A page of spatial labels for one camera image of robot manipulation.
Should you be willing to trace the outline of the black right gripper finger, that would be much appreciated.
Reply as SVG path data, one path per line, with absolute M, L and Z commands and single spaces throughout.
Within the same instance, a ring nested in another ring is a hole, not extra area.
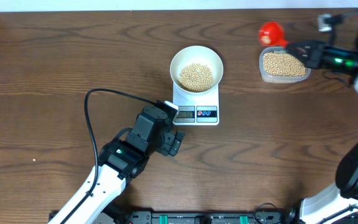
M 308 53 L 318 49 L 320 45 L 322 45 L 320 40 L 304 40 L 288 44 L 286 50 L 289 53 Z
M 310 49 L 306 48 L 286 48 L 288 54 L 294 56 L 297 60 L 299 60 L 306 68 L 310 68 L 309 65 L 309 53 Z

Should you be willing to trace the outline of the red plastic measuring scoop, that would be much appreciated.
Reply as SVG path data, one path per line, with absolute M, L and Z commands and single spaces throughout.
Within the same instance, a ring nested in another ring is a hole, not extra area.
M 282 26 L 277 22 L 266 22 L 259 29 L 259 42 L 263 46 L 286 47 L 288 41 L 285 39 L 285 31 Z

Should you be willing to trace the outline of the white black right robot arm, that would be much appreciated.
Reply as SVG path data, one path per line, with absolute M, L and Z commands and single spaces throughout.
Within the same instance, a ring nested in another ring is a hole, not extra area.
M 286 51 L 307 68 L 325 69 L 349 75 L 349 86 L 358 94 L 358 36 L 355 49 L 329 42 L 305 40 L 287 44 Z M 358 212 L 358 142 L 340 161 L 335 181 L 318 194 L 303 199 L 294 211 L 293 223 L 334 223 Z

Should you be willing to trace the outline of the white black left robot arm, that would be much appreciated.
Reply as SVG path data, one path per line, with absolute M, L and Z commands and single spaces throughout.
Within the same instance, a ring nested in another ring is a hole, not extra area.
M 172 132 L 178 106 L 169 101 L 145 106 L 133 128 L 126 128 L 103 146 L 91 173 L 49 221 L 50 223 L 93 223 L 146 167 L 150 156 L 176 156 L 184 132 Z

